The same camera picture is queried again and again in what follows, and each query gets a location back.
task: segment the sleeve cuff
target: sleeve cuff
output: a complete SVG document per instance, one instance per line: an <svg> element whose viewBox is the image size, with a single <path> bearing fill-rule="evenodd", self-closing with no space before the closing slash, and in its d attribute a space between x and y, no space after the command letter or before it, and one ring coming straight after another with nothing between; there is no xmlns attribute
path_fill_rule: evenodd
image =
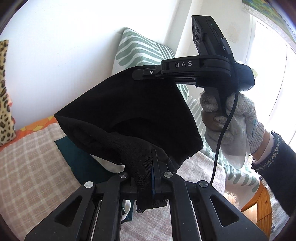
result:
<svg viewBox="0 0 296 241"><path fill-rule="evenodd" d="M265 158L267 158L269 156L269 154L271 153L273 146L274 146L274 136L270 133L269 142L268 142L268 145L267 145L265 151L263 152L262 156L257 161L253 160L253 163L259 164L263 160L265 160Z"/></svg>

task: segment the teal cloth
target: teal cloth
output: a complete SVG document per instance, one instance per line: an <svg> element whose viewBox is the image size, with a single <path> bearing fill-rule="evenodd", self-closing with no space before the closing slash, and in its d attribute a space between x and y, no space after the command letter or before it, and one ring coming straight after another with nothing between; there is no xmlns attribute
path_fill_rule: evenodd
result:
<svg viewBox="0 0 296 241"><path fill-rule="evenodd" d="M93 183L106 182L110 177L115 175L115 173L103 168L90 154L79 149L67 136L56 140L55 144L80 184L88 181ZM132 220L133 204L134 200L131 200L131 209L122 223Z"/></svg>

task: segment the screw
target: screw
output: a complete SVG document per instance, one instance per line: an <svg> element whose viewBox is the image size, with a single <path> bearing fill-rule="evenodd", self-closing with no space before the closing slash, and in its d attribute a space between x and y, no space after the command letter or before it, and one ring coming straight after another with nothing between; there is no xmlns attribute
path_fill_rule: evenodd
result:
<svg viewBox="0 0 296 241"><path fill-rule="evenodd" d="M202 188L206 188L209 184L206 181L200 181L198 185Z"/></svg>
<svg viewBox="0 0 296 241"><path fill-rule="evenodd" d="M122 172L122 173L119 174L119 176L121 178L127 178L128 177L128 173L127 172Z"/></svg>
<svg viewBox="0 0 296 241"><path fill-rule="evenodd" d="M92 188L93 185L94 185L93 182L86 182L86 183L84 184L84 186L85 186L86 188Z"/></svg>
<svg viewBox="0 0 296 241"><path fill-rule="evenodd" d="M167 178L171 178L173 176L171 172L165 172L163 175Z"/></svg>

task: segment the triangular cutout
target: triangular cutout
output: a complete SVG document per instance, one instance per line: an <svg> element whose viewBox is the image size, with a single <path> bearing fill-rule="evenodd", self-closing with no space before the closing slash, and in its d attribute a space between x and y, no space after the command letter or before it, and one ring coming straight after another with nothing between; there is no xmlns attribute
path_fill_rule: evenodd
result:
<svg viewBox="0 0 296 241"><path fill-rule="evenodd" d="M218 215L219 221L223 227L227 227L228 225L239 220L239 217L233 211L231 211L231 209L226 206L217 196L211 195L210 198Z"/></svg>
<svg viewBox="0 0 296 241"><path fill-rule="evenodd" d="M65 227L70 227L77 210L82 201L82 196L76 197L64 210L62 210L54 219L56 223L59 223Z"/></svg>

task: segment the leopard print pillow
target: leopard print pillow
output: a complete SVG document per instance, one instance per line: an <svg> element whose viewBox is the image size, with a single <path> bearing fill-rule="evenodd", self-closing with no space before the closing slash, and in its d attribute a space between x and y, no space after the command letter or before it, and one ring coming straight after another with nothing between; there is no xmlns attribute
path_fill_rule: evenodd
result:
<svg viewBox="0 0 296 241"><path fill-rule="evenodd" d="M0 41L0 146L15 138L15 127L5 87L5 61L8 40Z"/></svg>

